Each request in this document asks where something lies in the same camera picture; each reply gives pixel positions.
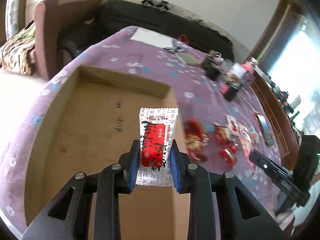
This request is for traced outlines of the dark red gold snack bag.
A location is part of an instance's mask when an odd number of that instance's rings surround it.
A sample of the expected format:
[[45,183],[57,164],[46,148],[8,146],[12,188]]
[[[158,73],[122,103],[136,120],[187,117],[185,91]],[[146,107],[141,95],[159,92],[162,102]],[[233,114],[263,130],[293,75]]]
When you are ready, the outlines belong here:
[[185,123],[184,132],[189,158],[192,161],[206,161],[203,148],[208,145],[208,137],[202,123],[199,120],[189,119]]

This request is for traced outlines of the white red snack packet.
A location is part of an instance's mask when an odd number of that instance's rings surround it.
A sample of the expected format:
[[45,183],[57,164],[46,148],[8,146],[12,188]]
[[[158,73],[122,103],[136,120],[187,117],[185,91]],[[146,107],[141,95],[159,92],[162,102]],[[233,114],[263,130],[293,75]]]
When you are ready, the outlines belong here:
[[140,158],[137,185],[172,185],[170,151],[177,118],[178,108],[140,109]]

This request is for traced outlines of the red snack pile packet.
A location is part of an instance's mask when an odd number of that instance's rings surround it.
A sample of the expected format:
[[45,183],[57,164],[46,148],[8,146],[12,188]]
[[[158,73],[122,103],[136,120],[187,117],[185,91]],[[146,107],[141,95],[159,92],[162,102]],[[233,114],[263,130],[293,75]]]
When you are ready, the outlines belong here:
[[237,162],[237,151],[239,147],[235,142],[228,142],[220,151],[221,157],[231,166],[234,166]]

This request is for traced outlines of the black smartphone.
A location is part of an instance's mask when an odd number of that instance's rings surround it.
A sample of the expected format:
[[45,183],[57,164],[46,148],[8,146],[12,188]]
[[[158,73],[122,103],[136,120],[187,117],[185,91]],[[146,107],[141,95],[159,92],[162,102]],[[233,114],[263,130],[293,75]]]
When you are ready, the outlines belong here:
[[261,132],[264,136],[266,145],[272,146],[273,145],[273,138],[272,138],[272,135],[271,135],[270,130],[268,128],[265,117],[260,114],[257,114],[256,119],[257,119],[258,124],[260,126]]

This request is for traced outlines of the cardboard box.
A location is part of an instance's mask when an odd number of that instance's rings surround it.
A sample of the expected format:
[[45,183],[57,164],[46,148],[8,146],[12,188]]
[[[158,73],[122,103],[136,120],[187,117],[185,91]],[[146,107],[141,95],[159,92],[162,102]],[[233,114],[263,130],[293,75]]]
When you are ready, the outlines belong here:
[[[30,224],[77,172],[116,163],[139,138],[142,107],[177,107],[169,85],[79,66],[54,95],[31,149],[24,192]],[[136,186],[119,197],[122,239],[186,239],[190,197],[173,187]]]

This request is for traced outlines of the purple floral tablecloth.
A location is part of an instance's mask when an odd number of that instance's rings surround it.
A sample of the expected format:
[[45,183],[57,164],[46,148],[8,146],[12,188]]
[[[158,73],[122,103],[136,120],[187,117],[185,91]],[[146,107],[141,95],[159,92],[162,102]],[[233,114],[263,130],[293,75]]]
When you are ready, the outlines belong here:
[[[177,93],[178,118],[173,143],[188,155],[185,143],[185,123],[199,120],[206,130],[208,145],[203,148],[206,161],[190,161],[208,172],[232,172],[266,209],[273,196],[270,179],[249,161],[248,154],[239,150],[237,162],[229,165],[221,156],[223,146],[216,140],[217,130],[227,125],[231,116],[229,102],[218,86],[205,76],[200,67],[182,63],[177,56],[143,42],[130,40],[138,27],[127,27],[111,37],[89,47],[63,67],[46,85],[30,109],[20,108],[26,114],[16,138],[8,144],[1,159],[1,210],[11,223],[24,234],[26,223],[24,192],[27,169],[36,135],[54,95],[79,66],[91,66],[115,72],[140,76],[169,85]],[[96,196],[92,199],[88,239],[93,238]]]

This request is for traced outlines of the black cylinder holder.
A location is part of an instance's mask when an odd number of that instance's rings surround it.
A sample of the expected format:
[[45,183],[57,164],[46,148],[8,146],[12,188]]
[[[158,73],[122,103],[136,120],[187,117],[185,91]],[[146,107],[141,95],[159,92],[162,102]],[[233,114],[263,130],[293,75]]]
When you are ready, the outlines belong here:
[[212,81],[215,81],[221,74],[221,68],[212,56],[207,55],[201,66],[206,76]]
[[241,87],[240,82],[227,81],[221,86],[220,92],[227,101],[231,102]]

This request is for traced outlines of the brown notebook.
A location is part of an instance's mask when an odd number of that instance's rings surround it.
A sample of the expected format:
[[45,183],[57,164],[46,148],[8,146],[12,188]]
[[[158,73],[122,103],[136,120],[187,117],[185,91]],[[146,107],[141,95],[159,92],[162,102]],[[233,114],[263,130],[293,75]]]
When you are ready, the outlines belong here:
[[194,55],[189,53],[177,53],[176,56],[189,66],[201,66],[202,61],[197,59]]

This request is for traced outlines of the pink water bottle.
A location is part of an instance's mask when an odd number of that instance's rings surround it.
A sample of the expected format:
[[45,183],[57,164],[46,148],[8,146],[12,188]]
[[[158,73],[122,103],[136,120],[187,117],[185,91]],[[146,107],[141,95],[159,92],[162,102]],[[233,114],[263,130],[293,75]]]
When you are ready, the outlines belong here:
[[245,61],[241,66],[253,75],[255,68],[258,66],[258,61],[255,58],[250,57],[249,60]]

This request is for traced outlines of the white paper sheet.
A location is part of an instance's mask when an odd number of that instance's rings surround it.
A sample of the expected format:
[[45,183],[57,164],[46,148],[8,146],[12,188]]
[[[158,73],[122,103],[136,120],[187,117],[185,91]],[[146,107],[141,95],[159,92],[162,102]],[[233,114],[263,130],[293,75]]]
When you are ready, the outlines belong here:
[[145,44],[162,49],[171,48],[174,46],[171,37],[144,28],[138,28],[130,40],[143,42]]

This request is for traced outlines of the black sofa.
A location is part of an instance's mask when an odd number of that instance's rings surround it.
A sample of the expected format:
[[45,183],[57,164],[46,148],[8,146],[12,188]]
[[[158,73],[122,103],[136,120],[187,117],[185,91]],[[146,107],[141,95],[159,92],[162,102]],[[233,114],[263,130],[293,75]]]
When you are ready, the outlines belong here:
[[109,0],[97,10],[67,29],[61,31],[57,45],[72,59],[123,28],[138,26],[173,38],[185,35],[189,46],[204,53],[218,51],[225,59],[234,61],[232,42],[218,31],[204,27],[168,11],[123,0]]

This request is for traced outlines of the patterned blanket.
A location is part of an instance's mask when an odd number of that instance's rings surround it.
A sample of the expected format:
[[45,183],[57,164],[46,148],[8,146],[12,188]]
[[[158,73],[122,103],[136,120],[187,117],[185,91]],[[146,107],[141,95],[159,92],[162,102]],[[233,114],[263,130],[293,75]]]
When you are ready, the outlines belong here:
[[35,48],[35,31],[36,25],[31,21],[1,46],[1,67],[12,73],[30,76],[34,74],[28,61],[28,53]]

